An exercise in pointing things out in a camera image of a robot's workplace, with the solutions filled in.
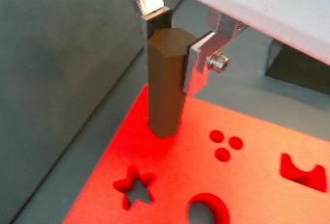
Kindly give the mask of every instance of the gray wall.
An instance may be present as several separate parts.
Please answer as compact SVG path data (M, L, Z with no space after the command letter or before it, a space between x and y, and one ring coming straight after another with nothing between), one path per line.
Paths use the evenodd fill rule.
M141 47L128 0L0 0L0 223Z

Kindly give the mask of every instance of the white surface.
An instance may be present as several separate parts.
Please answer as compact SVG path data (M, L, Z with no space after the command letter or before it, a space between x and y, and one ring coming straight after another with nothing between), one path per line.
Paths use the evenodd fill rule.
M330 65L330 0L199 1Z

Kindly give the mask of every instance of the circular hole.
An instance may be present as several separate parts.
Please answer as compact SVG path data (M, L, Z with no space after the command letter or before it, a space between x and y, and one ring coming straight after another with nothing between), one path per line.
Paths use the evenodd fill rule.
M220 143L224 139L224 135L220 130L211 130L208 137L215 143Z
M215 151L215 157L221 161L227 162L231 159L231 153L227 149L220 148Z
M228 143L229 143L229 146L233 150L241 149L243 143L241 143L241 139L239 137L236 137L236 136L231 137Z

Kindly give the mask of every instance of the screw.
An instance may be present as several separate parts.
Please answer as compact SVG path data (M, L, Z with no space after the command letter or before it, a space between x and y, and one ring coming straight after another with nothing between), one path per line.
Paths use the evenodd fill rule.
M213 70L216 73L221 73L229 65L229 59L223 55L221 52L215 52L207 59L207 68Z

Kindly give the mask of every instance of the gray floor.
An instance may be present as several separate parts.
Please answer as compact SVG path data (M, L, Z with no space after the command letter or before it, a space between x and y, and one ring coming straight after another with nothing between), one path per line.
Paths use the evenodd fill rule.
M201 35L207 31L205 18L205 6L184 0L173 24ZM211 74L197 98L330 140L330 97L264 76L269 43L271 38L253 29L243 32L225 50L232 59L229 68L223 75ZM52 224L62 220L145 83L142 57L142 54L136 57L15 223Z

